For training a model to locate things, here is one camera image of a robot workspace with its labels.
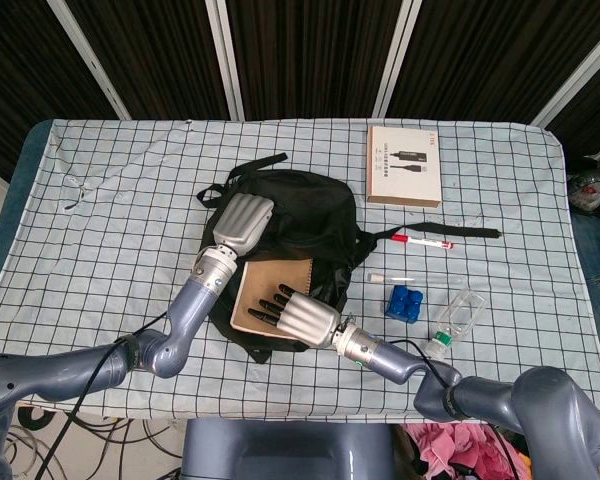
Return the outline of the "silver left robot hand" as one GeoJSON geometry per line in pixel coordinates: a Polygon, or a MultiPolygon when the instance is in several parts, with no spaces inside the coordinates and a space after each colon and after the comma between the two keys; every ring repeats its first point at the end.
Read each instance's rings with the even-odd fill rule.
{"type": "Polygon", "coordinates": [[[213,229],[217,245],[233,250],[243,257],[258,244],[274,209],[268,198],[246,194],[235,194],[213,229]]]}

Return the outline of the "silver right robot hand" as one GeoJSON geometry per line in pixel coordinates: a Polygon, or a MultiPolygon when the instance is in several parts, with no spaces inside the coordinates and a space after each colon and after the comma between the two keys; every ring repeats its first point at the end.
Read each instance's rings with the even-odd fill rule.
{"type": "Polygon", "coordinates": [[[340,313],[330,305],[280,284],[273,302],[260,299],[259,309],[248,314],[312,348],[328,348],[340,323],[340,313]]]}

